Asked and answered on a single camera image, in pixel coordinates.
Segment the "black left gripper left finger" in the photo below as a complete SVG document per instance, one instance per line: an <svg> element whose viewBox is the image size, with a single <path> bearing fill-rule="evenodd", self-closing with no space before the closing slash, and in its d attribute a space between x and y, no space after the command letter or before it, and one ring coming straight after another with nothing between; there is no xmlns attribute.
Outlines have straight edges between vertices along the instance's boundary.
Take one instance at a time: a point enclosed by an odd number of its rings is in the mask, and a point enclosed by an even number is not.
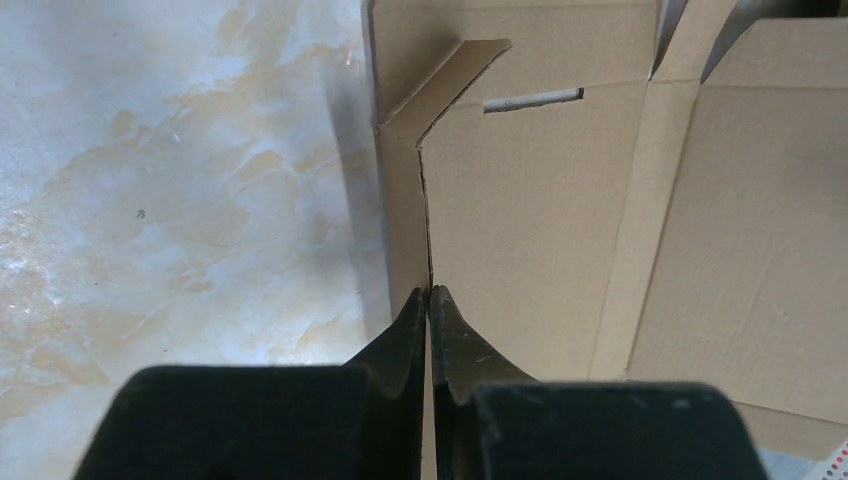
<svg viewBox="0 0 848 480"><path fill-rule="evenodd" d="M155 366L119 390L79 479L417 479L425 302L341 365Z"/></svg>

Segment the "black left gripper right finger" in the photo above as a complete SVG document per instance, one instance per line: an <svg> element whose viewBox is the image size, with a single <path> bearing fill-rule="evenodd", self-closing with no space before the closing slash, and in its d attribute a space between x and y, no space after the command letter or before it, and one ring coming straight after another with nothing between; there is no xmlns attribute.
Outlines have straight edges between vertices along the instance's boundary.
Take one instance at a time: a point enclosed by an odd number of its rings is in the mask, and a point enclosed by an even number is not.
<svg viewBox="0 0 848 480"><path fill-rule="evenodd" d="M763 479L736 409L692 382L542 382L430 294L441 479Z"/></svg>

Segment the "cardboard box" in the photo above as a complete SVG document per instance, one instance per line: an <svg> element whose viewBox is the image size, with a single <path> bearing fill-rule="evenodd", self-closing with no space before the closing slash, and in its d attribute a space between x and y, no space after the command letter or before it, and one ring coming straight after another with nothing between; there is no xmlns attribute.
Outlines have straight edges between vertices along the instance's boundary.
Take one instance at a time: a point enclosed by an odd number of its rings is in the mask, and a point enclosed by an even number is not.
<svg viewBox="0 0 848 480"><path fill-rule="evenodd" d="M543 380L695 380L847 437L847 18L375 1L391 305L447 286Z"/></svg>

